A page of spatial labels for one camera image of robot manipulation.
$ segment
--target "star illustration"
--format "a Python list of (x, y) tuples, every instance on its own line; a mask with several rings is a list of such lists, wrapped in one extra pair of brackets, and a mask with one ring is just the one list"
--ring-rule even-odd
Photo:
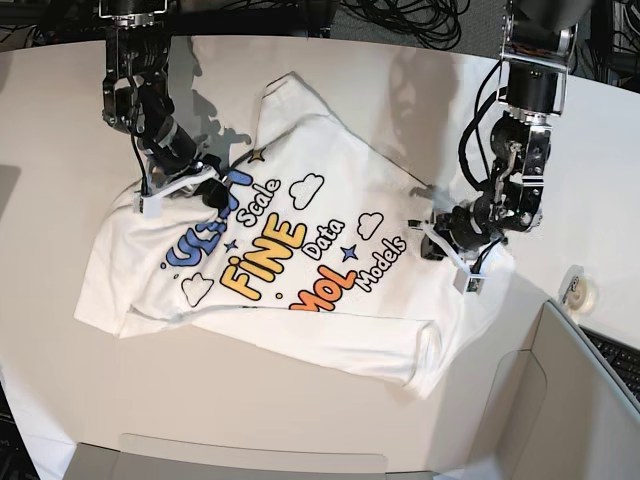
[(231, 240), (230, 243), (225, 243), (224, 246), (227, 249), (227, 252), (229, 250), (233, 250), (234, 248), (238, 248), (238, 246), (236, 245), (236, 241), (235, 240)]
[(358, 256), (356, 255), (356, 247), (357, 245), (354, 245), (351, 248), (340, 247), (342, 253), (344, 253), (344, 258), (342, 259), (343, 262), (346, 262), (350, 258), (355, 258), (356, 260), (358, 259)]
[(256, 161), (264, 162), (264, 157), (262, 156), (263, 152), (264, 152), (264, 148), (260, 150), (254, 150), (253, 153), (251, 153), (251, 158), (247, 163), (256, 162)]

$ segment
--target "white table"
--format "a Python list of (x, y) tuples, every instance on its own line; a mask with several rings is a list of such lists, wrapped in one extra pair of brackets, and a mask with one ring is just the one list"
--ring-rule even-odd
[[(381, 152), (456, 198), (470, 193), (456, 149), (491, 60), (299, 38), (199, 38), (194, 50), (204, 74), (192, 79), (186, 42), (174, 42), (178, 120), (200, 129), (193, 82), (217, 109), (209, 115), (235, 129), (219, 140), (241, 142), (232, 157), (250, 148), (237, 134), (253, 134), (261, 90), (295, 70)], [(530, 345), (545, 294), (524, 279), (422, 401), (193, 327), (119, 341), (73, 319), (102, 215), (138, 174), (129, 139), (101, 119), (103, 75), (100, 42), (0, 55), (1, 191), (19, 169), (0, 218), (0, 373), (42, 478), (60, 478), (74, 442), (118, 448), (123, 433), (381, 453), (389, 471), (464, 465), (498, 362)], [(597, 272), (602, 308), (591, 321), (640, 346), (636, 112), (640, 97), (571, 79), (552, 137), (543, 224), (511, 244), (520, 273), (552, 296), (572, 264)], [(499, 114), (488, 115), (486, 130)]]

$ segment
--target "yellow star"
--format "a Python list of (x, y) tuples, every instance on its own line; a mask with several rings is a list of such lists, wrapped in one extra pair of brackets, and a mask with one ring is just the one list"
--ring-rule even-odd
[(260, 150), (254, 150), (253, 153), (251, 154), (251, 158), (249, 159), (249, 163), (255, 162), (255, 161), (264, 162), (264, 157), (262, 156), (263, 152), (264, 152), (264, 148)]

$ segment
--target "blue star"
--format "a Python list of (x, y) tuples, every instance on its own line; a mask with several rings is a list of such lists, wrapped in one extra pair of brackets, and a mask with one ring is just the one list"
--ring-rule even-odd
[(235, 240), (231, 240), (231, 243), (225, 243), (224, 246), (227, 249), (227, 252), (229, 250), (233, 250), (234, 248), (238, 248), (238, 246), (236, 245), (236, 241)]
[(358, 259), (356, 255), (356, 247), (357, 245), (354, 245), (351, 248), (340, 247), (340, 249), (342, 250), (342, 253), (344, 253), (344, 258), (342, 259), (343, 262), (346, 262), (350, 258), (355, 258), (356, 260)]

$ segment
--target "white t-shirt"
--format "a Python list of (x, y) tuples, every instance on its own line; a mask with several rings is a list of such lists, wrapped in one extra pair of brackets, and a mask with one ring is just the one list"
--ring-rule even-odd
[(229, 173), (230, 203), (165, 200), (133, 212), (135, 187), (96, 238), (78, 320), (119, 337), (185, 323), (420, 395), (499, 310), (502, 248), (481, 295), (452, 262), (423, 260), (424, 185), (352, 135), (295, 75), (266, 89), (256, 148)]

